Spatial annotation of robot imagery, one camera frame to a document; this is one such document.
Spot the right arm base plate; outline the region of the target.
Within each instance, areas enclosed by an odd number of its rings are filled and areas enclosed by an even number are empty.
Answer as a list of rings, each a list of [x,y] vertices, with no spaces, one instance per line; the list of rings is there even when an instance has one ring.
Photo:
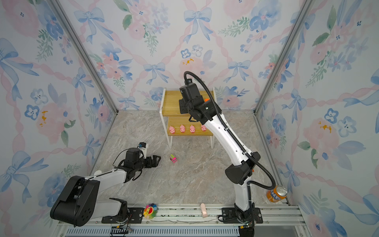
[[[236,207],[223,207],[219,221],[225,224],[248,224],[254,221],[255,224],[262,224],[263,218],[261,210],[257,207],[250,208],[247,211],[241,211]]]

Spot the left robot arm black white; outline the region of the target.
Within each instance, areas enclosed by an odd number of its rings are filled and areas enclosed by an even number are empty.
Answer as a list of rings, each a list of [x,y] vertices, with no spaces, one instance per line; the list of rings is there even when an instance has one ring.
[[[158,167],[161,157],[148,157],[145,143],[123,152],[125,158],[110,171],[71,177],[51,208],[50,218],[75,227],[96,218],[126,223],[132,217],[127,201],[120,198],[98,200],[98,195],[113,186],[138,179],[143,169]]]

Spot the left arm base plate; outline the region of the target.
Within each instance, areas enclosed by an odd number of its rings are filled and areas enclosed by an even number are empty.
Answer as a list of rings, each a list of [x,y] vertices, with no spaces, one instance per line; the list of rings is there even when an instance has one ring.
[[[143,207],[128,207],[122,209],[116,216],[102,218],[102,224],[141,224],[143,219]]]

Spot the pink green toy truck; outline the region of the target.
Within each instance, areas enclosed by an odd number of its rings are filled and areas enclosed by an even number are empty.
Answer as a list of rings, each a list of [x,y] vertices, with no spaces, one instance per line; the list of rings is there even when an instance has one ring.
[[[176,158],[173,154],[170,154],[170,160],[171,160],[173,163],[176,163],[176,162],[177,162],[177,158]]]

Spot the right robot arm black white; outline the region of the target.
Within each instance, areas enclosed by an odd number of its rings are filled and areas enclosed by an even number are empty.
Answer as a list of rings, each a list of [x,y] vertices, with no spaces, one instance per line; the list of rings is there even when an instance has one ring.
[[[182,99],[180,112],[189,114],[190,122],[200,122],[211,131],[227,152],[232,164],[225,170],[227,178],[235,187],[235,214],[240,223],[254,222],[254,204],[251,197],[251,185],[273,190],[276,182],[273,175],[260,164],[260,154],[251,151],[238,138],[227,123],[222,110],[212,96],[204,81],[190,71],[184,72],[184,86],[180,87]],[[254,167],[259,167],[270,179],[270,185],[264,185],[251,179]]]

